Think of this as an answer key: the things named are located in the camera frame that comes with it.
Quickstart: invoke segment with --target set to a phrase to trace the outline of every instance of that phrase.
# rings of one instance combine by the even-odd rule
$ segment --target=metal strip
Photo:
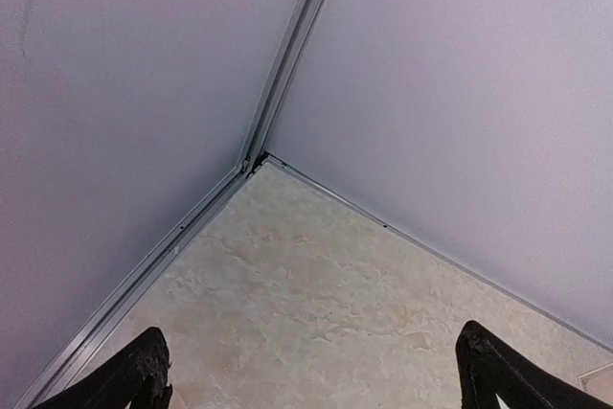
[[[248,170],[264,154],[270,128],[284,101],[285,93],[307,44],[313,25],[326,0],[298,0],[277,57],[264,86],[260,104],[240,158]]]
[[[302,174],[298,170],[295,170],[294,168],[290,167],[283,160],[280,160],[279,158],[277,158],[277,157],[275,157],[275,156],[273,156],[271,154],[266,154],[266,157],[263,159],[262,164],[263,165],[270,164],[270,165],[273,165],[273,166],[279,168],[280,170],[285,171],[290,176],[292,176],[295,179],[298,179],[299,181],[303,182],[304,184],[310,186],[311,188],[315,189],[317,192],[323,193],[324,195],[329,196],[330,198],[340,202],[341,204],[343,204],[344,206],[347,206],[348,208],[350,208],[351,210],[355,211],[359,215],[362,215],[362,216],[366,217],[368,220],[374,222],[377,225],[380,225],[384,229],[389,230],[390,232],[392,232],[393,234],[397,235],[398,237],[401,237],[402,239],[405,239],[405,240],[409,241],[410,243],[416,245],[419,249],[421,249],[421,250],[425,251],[426,253],[434,256],[435,258],[437,258],[437,259],[439,259],[441,261],[445,261],[445,262],[453,265],[454,267],[458,268],[459,270],[462,270],[464,273],[466,273],[470,277],[479,280],[481,283],[487,284],[488,286],[496,289],[498,292],[504,294],[505,296],[508,296],[508,297],[514,299],[515,301],[519,302],[523,306],[528,307],[528,308],[536,311],[537,313],[540,313],[545,318],[548,318],[549,320],[559,324],[563,328],[566,328],[566,329],[574,332],[576,335],[584,338],[585,340],[588,340],[588,341],[592,342],[593,344],[601,347],[602,349],[607,350],[608,352],[613,352],[613,348],[611,348],[611,347],[609,347],[607,345],[604,345],[599,340],[597,340],[597,339],[591,337],[590,335],[586,334],[585,332],[583,332],[583,331],[581,331],[581,330],[579,330],[579,329],[569,325],[568,323],[565,323],[564,321],[556,318],[555,316],[551,315],[550,313],[546,312],[545,310],[543,310],[543,309],[541,309],[541,308],[539,308],[537,306],[534,306],[530,302],[525,301],[524,299],[521,299],[520,297],[517,297],[512,292],[507,291],[504,287],[501,287],[501,286],[499,286],[497,284],[494,284],[493,282],[483,278],[481,275],[478,275],[477,273],[474,273],[473,271],[471,271],[471,270],[469,270],[469,269],[459,265],[457,262],[453,261],[449,257],[447,257],[444,254],[440,253],[439,251],[431,248],[427,244],[419,241],[418,239],[415,239],[415,238],[411,237],[410,235],[405,234],[404,232],[402,232],[398,228],[394,227],[393,225],[388,224],[384,220],[381,220],[378,217],[376,217],[374,215],[371,215],[369,212],[363,210],[359,206],[354,205],[349,200],[343,198],[342,196],[338,195],[337,193],[334,193],[333,191],[328,189],[326,186],[321,185],[320,183],[318,183],[318,182],[314,181],[313,179],[309,178],[308,176]]]
[[[249,174],[236,167],[172,229],[104,301],[19,400],[27,409],[66,388],[179,252],[223,209]]]

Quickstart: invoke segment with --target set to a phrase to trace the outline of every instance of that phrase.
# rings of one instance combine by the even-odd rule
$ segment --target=black object
[[[531,363],[476,321],[456,342],[462,409],[613,409]]]
[[[34,409],[168,409],[169,349],[149,328],[96,371]]]

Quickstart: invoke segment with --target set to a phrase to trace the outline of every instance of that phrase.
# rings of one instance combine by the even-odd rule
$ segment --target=marble floor
[[[613,356],[265,165],[83,371],[148,326],[173,408],[458,408],[454,343],[476,319],[578,385]]]

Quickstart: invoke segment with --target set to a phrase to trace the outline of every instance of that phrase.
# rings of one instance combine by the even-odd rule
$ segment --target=floor
[[[112,334],[148,326],[178,408],[458,408],[454,343],[476,319],[548,372],[613,356],[265,165]]]

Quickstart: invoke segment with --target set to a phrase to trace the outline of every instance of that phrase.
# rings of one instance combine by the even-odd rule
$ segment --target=gray panel
[[[613,346],[612,0],[329,0],[268,149]]]
[[[237,163],[297,0],[0,0],[11,407]]]

